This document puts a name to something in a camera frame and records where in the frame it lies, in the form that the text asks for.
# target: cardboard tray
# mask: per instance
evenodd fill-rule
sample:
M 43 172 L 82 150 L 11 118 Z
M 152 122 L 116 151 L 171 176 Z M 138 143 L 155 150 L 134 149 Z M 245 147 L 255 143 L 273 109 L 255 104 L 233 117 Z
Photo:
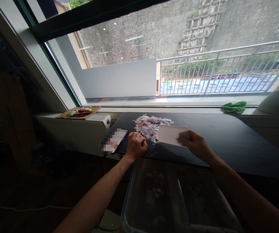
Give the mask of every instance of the cardboard tray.
M 81 107 L 74 107 L 70 110 L 68 110 L 67 112 L 64 112 L 63 114 L 57 116 L 56 118 L 65 118 L 65 119 L 83 119 L 86 120 L 88 119 L 90 116 L 92 116 L 93 114 L 95 114 L 97 111 L 99 111 L 101 109 L 101 107 L 91 107 L 92 111 L 86 115 L 86 116 L 82 116 L 82 117 L 76 117 L 76 116 L 72 116 L 69 117 L 68 115 L 72 112 L 75 111 L 77 109 L 80 109 Z

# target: red item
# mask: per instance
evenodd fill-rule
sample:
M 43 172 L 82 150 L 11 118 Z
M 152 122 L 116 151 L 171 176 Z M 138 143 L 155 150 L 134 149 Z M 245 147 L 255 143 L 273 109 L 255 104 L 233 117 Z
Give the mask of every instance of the red item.
M 78 114 L 77 117 L 85 117 L 88 114 Z

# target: paper scraps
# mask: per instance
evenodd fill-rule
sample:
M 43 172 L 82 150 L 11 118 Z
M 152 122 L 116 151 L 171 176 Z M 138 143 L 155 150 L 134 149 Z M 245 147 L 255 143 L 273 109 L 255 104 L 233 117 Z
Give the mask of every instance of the paper scraps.
M 160 125 L 170 125 L 174 123 L 171 119 L 155 116 L 149 117 L 147 114 L 144 114 L 133 121 L 135 122 L 134 129 L 153 143 L 158 142 Z

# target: forearm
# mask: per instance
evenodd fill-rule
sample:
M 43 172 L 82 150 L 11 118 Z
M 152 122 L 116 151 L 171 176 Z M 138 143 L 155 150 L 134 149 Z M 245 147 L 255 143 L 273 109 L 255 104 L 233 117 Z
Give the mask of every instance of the forearm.
M 123 175 L 134 159 L 125 155 L 78 202 L 54 233 L 91 232 L 105 212 Z
M 219 157 L 210 167 L 223 182 L 237 208 L 254 232 L 279 232 L 279 210 L 247 184 Z

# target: left hand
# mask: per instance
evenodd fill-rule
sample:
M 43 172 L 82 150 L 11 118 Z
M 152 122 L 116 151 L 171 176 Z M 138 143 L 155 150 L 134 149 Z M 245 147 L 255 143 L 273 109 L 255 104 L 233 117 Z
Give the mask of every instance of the left hand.
M 148 145 L 146 143 L 146 138 L 137 132 L 130 133 L 128 138 L 129 141 L 127 143 L 126 156 L 135 161 L 142 157 L 147 151 Z

